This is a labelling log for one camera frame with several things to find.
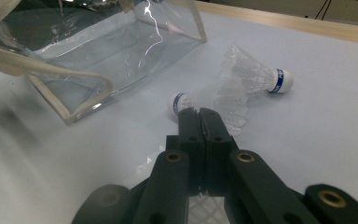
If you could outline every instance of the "blue band on shuttlecock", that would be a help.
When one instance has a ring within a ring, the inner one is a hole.
[[[278,92],[281,89],[281,86],[283,84],[283,77],[284,77],[283,70],[277,69],[277,71],[278,71],[278,81],[277,81],[277,84],[274,87],[274,89],[272,91],[270,91],[271,93]]]
[[[184,94],[183,92],[177,94],[177,95],[175,96],[175,99],[173,100],[173,113],[175,113],[175,115],[179,115],[178,103],[179,103],[180,97],[181,97],[183,94]]]

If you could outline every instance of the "white table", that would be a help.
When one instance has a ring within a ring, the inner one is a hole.
[[[177,134],[169,96],[218,80],[231,43],[295,76],[285,95],[249,102],[239,147],[262,156],[292,189],[326,183],[358,200],[358,44],[201,17],[207,43],[70,126],[25,77],[0,74],[0,223],[71,223],[94,189],[132,184],[136,167]]]

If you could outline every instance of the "white shuttlecock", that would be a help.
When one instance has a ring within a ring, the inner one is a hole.
[[[170,98],[168,108],[176,115],[189,107],[212,109],[220,114],[228,132],[236,136],[246,122],[247,100],[241,79],[230,77],[200,91],[176,93]]]
[[[240,77],[246,94],[257,91],[283,93],[293,86],[293,76],[282,69],[270,69],[245,50],[232,45],[222,62],[221,76]]]

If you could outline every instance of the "clear pouch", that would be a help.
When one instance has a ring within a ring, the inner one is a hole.
[[[0,71],[68,123],[204,41],[193,0],[0,0]]]

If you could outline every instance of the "black cable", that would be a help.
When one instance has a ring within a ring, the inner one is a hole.
[[[328,0],[324,1],[324,5],[321,7],[321,10],[319,10],[318,14],[316,14],[315,20],[318,19],[319,14],[321,14],[322,10],[324,9],[324,6],[326,5]]]
[[[331,1],[333,1],[333,0],[330,0],[330,2],[328,2],[327,8],[324,11],[324,15],[322,16],[322,20],[324,20],[324,16],[326,15],[326,12],[327,12],[328,8],[330,7]]]

